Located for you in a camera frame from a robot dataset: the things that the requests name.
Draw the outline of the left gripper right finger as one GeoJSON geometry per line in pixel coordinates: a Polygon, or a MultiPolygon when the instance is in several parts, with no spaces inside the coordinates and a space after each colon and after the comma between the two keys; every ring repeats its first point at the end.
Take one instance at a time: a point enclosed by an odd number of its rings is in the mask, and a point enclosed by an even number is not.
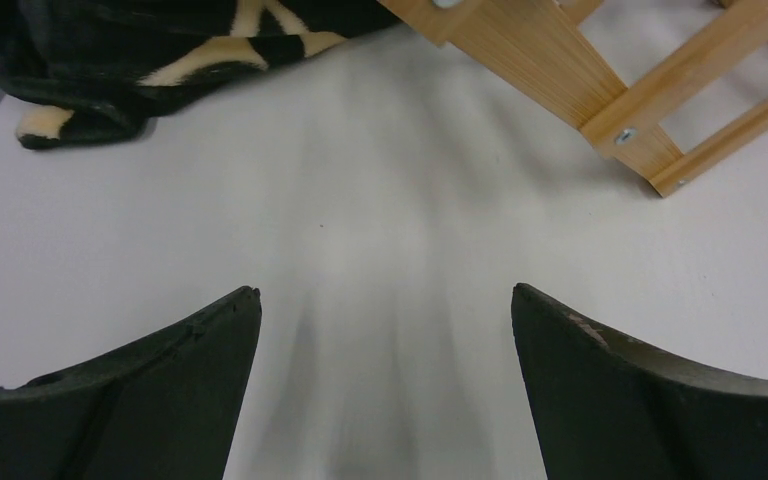
{"type": "Polygon", "coordinates": [[[512,330],[551,479],[768,479],[768,380],[678,356],[520,283],[512,330]]]}

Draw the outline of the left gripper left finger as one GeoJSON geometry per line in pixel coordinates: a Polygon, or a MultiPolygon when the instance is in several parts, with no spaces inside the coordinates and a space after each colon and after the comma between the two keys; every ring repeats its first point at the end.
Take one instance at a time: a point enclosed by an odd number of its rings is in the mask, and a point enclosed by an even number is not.
{"type": "Polygon", "coordinates": [[[0,479],[220,479],[255,357],[260,292],[25,385],[0,387],[0,479]]]}

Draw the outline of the wooden wine rack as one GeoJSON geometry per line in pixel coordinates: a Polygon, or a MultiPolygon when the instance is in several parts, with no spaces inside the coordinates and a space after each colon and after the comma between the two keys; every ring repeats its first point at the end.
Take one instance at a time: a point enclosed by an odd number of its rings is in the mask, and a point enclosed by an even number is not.
{"type": "Polygon", "coordinates": [[[661,127],[768,43],[768,1],[724,2],[719,17],[632,85],[580,32],[595,1],[390,1],[387,8],[432,43],[460,49],[664,197],[768,132],[768,97],[689,152],[661,127]]]}

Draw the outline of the black floral blanket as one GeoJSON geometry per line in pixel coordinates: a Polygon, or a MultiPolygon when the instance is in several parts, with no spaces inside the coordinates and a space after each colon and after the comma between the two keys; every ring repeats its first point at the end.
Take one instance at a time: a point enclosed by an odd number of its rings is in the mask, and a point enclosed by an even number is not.
{"type": "Polygon", "coordinates": [[[377,1],[0,1],[0,88],[29,150],[138,137],[222,87],[399,22],[377,1]]]}

